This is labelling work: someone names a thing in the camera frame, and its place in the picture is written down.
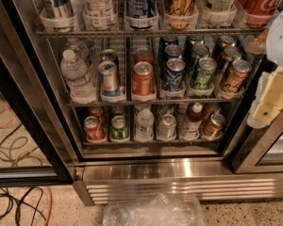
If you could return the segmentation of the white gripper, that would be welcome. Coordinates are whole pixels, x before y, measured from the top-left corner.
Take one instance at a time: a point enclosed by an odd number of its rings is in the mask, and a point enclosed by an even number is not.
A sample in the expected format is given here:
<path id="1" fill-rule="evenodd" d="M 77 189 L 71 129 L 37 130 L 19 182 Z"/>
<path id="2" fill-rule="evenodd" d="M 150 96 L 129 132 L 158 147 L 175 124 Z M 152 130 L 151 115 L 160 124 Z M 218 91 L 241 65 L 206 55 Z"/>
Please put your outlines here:
<path id="1" fill-rule="evenodd" d="M 267 54 L 273 63 L 283 66 L 283 10 L 245 50 L 259 55 Z M 258 80 L 256 98 L 249 109 L 247 124 L 260 129 L 271 124 L 283 109 L 283 67 L 275 72 L 263 72 Z"/>

